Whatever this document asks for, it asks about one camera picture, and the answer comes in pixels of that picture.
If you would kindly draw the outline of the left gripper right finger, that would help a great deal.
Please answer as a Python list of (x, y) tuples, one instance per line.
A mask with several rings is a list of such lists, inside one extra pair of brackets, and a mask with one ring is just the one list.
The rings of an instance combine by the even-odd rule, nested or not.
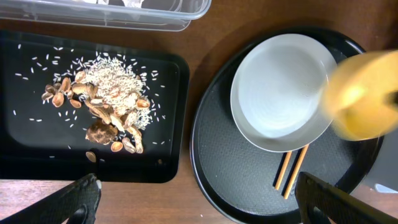
[(308, 172), (298, 175), (295, 198), (302, 223), (397, 224), (397, 219)]

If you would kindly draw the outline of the grey plate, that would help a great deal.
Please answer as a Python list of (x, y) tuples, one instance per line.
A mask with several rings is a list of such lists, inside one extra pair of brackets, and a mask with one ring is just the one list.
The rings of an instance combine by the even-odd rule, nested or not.
[(270, 152), (316, 140), (331, 124), (320, 102), (335, 68), (330, 51), (307, 35), (276, 35), (255, 46), (231, 84), (231, 113), (240, 133)]

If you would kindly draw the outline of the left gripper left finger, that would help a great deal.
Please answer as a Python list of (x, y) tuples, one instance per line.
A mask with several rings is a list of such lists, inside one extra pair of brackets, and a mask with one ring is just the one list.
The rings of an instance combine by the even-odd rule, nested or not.
[(88, 174), (1, 223), (94, 224), (101, 199), (101, 181)]

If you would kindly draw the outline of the peanut shells and rice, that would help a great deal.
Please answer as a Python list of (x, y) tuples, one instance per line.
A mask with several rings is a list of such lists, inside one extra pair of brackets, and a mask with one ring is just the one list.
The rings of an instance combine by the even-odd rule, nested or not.
[(6, 52), (12, 155), (96, 164), (101, 153), (140, 157), (168, 147), (157, 70), (123, 54), (62, 46), (20, 42)]

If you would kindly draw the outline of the wooden chopstick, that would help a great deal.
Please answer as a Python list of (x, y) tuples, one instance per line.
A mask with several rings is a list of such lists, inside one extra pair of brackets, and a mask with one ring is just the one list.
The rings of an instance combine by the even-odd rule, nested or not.
[(285, 155), (285, 157), (284, 157), (284, 160), (283, 160), (283, 163), (282, 163), (282, 167), (281, 167), (280, 172), (279, 172), (279, 175), (278, 175), (278, 177), (277, 177), (277, 182), (275, 183), (275, 189), (276, 189), (276, 190), (279, 190), (279, 189), (280, 189), (280, 185), (281, 185), (282, 180), (283, 180), (283, 178), (284, 178), (284, 174), (285, 174), (285, 171), (286, 171), (287, 166), (288, 166), (288, 164), (289, 164), (291, 155), (292, 155), (292, 152), (289, 151), (289, 152), (286, 153), (286, 155)]
[(309, 147), (309, 144), (304, 146), (303, 149), (300, 151), (300, 154), (298, 156), (297, 162), (296, 162), (296, 164), (294, 166), (294, 169), (293, 169), (293, 173), (292, 173), (292, 175), (291, 175), (291, 177), (289, 179), (289, 182), (287, 184), (286, 190), (284, 192), (284, 199), (286, 199), (286, 200), (288, 199), (288, 197), (290, 195), (290, 192), (292, 190), (292, 187), (293, 187), (293, 184), (295, 182), (295, 179), (296, 179), (296, 177), (297, 177), (297, 175), (299, 173), (299, 170), (301, 168), (301, 165), (302, 165), (302, 162), (304, 160), (304, 157), (305, 157), (305, 155), (306, 155), (306, 153), (308, 151), (308, 147)]

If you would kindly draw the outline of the yellow bowl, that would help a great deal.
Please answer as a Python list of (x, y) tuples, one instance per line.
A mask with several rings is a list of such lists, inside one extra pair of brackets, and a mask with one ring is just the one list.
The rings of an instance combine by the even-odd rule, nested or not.
[(397, 129), (397, 50), (367, 52), (339, 63), (321, 106), (335, 133), (349, 141)]

